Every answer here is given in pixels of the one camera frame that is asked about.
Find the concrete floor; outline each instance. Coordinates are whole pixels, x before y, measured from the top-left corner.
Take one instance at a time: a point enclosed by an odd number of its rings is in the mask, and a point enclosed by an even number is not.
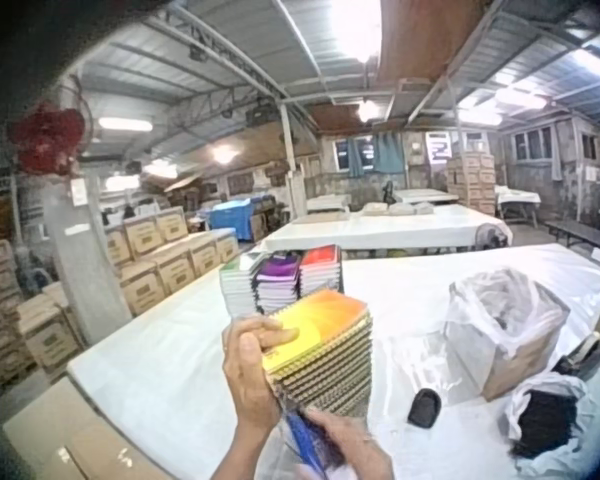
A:
[[[549,235],[545,227],[540,226],[538,229],[534,229],[532,226],[524,224],[510,225],[510,227],[513,231],[514,247],[555,243],[555,238]],[[572,250],[586,258],[591,255],[591,248],[588,246],[577,245]],[[33,399],[40,396],[47,388],[49,388],[49,382],[44,373],[37,370],[22,383],[0,397],[0,425],[28,405]]]

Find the hand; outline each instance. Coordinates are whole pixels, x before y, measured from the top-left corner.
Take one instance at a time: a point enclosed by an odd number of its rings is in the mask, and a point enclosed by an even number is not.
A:
[[[356,419],[338,417],[314,408],[308,408],[305,414],[326,430],[359,480],[393,480],[391,458]]]
[[[262,368],[262,349],[295,340],[297,329],[266,317],[231,324],[223,333],[223,370],[238,416],[240,437],[266,440],[280,420],[280,407]]]

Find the curtain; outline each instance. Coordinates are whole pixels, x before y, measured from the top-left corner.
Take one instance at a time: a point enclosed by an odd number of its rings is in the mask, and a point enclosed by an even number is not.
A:
[[[355,138],[347,139],[347,156],[349,157],[349,176],[361,177],[364,175],[362,168],[362,158],[358,151],[358,145]]]
[[[560,160],[560,145],[558,145],[555,124],[551,125],[551,180],[554,182],[562,181],[562,161]]]
[[[400,134],[378,133],[373,136],[373,169],[379,173],[404,173],[404,150]]]

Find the ceiling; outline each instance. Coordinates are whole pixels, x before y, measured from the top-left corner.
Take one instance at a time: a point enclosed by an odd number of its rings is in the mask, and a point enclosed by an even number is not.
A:
[[[600,16],[582,1],[378,0],[382,43],[366,65],[338,40],[339,1],[176,1],[118,32],[79,62],[85,98],[96,119],[146,119],[154,129],[96,129],[88,153],[168,158],[181,171],[212,174],[219,144],[249,150],[234,168],[284,157],[277,138],[258,147],[277,137],[276,117],[249,132],[247,111],[258,102],[286,104],[294,136],[311,152],[316,135],[363,128],[355,114],[363,99],[378,106],[373,123],[448,122],[449,84],[461,106],[488,102],[503,114],[501,128],[558,111],[600,124],[600,77],[573,55],[586,48],[600,58]],[[495,103],[511,83],[551,106]]]

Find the white tablecloth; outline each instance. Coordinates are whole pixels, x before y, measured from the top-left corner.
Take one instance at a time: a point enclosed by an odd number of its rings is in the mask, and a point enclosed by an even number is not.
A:
[[[343,212],[348,212],[350,203],[351,197],[349,195],[323,195],[307,200],[307,212],[321,210],[342,210]]]
[[[526,192],[524,190],[513,190],[509,187],[496,186],[496,196],[498,205],[504,203],[534,203],[540,205],[540,195],[535,192]]]
[[[457,202],[458,195],[452,195],[440,190],[431,188],[412,188],[409,190],[396,190],[393,192],[394,198],[402,203],[440,203],[440,202]]]
[[[476,397],[457,364],[445,362],[435,338],[445,320],[449,284],[498,266],[530,275],[571,308],[559,353],[597,318],[600,268],[556,244],[344,263],[347,294],[367,302],[374,318],[368,419],[394,455],[397,479],[515,477],[497,425],[506,399],[487,404]],[[74,359],[69,372],[155,462],[176,478],[206,480],[229,447],[236,421],[221,370],[220,334],[228,323],[214,270]],[[404,423],[423,385],[443,398],[441,417],[428,431]],[[584,453],[599,456],[600,372],[589,385],[599,412]],[[293,479],[292,464],[276,430],[257,476]]]
[[[431,215],[352,215],[341,222],[290,223],[265,238],[262,249],[306,250],[333,243],[344,250],[472,247],[477,228],[485,223],[498,225],[511,243],[511,230],[501,219],[462,205],[444,205]]]

